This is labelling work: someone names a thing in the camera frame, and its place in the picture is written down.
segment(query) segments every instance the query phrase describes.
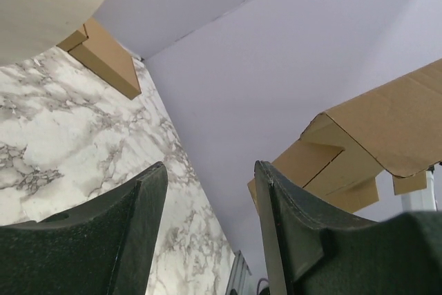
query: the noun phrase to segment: cardboard box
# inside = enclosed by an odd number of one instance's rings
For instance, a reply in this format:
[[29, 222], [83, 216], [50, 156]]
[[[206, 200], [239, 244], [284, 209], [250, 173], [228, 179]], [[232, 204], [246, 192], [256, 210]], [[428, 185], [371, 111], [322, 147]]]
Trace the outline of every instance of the cardboard box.
[[59, 43], [57, 46], [59, 48], [61, 48], [62, 50], [69, 52], [74, 47], [76, 47], [76, 46], [80, 45], [81, 43], [83, 43], [84, 41], [86, 41], [87, 38], [88, 38], [88, 35], [86, 34], [86, 29], [83, 24], [71, 36], [66, 38], [64, 41]]
[[[378, 201], [383, 169], [396, 195], [426, 188], [426, 170], [442, 160], [439, 110], [442, 60], [318, 114], [273, 165], [353, 213]], [[255, 181], [248, 186], [258, 208]]]
[[58, 44], [129, 99], [141, 94], [131, 55], [95, 19]]

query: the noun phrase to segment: marble pattern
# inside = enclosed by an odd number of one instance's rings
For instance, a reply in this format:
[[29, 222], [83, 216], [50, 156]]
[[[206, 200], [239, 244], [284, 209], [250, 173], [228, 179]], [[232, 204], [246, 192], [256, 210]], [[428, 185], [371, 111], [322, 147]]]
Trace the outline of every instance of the marble pattern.
[[147, 294], [224, 294], [234, 259], [143, 63], [126, 99], [58, 48], [0, 68], [0, 225], [42, 220], [161, 160], [169, 173]]

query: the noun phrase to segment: beige round object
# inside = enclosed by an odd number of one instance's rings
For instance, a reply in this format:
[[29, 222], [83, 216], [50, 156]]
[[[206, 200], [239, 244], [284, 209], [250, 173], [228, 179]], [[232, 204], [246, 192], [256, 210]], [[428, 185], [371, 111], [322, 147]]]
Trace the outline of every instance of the beige round object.
[[0, 0], [0, 66], [57, 45], [89, 19], [103, 0]]

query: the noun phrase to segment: cardboard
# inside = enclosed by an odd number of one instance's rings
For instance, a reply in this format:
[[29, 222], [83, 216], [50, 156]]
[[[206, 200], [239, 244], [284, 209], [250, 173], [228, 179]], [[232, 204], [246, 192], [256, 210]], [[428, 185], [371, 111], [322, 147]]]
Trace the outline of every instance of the cardboard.
[[63, 40], [61, 43], [57, 44], [59, 48], [62, 50], [65, 50], [66, 52], [69, 52], [74, 47], [80, 45], [84, 41], [86, 41], [88, 38], [88, 35], [86, 33], [86, 28], [84, 24], [81, 25], [80, 28], [78, 28], [71, 36]]
[[[442, 160], [439, 109], [442, 60], [318, 114], [273, 165], [353, 213], [378, 201], [383, 169], [396, 195], [426, 188], [426, 170]], [[257, 206], [254, 180], [248, 186]]]
[[141, 94], [131, 55], [95, 19], [58, 46], [127, 98]]

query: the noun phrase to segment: dark green curved object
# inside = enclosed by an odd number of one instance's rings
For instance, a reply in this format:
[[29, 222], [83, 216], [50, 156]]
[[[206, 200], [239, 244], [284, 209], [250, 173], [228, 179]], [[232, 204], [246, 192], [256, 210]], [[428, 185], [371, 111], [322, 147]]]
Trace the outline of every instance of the dark green curved object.
[[144, 295], [166, 191], [158, 162], [41, 222], [0, 227], [0, 294]]
[[442, 294], [442, 213], [372, 222], [256, 162], [271, 295]]

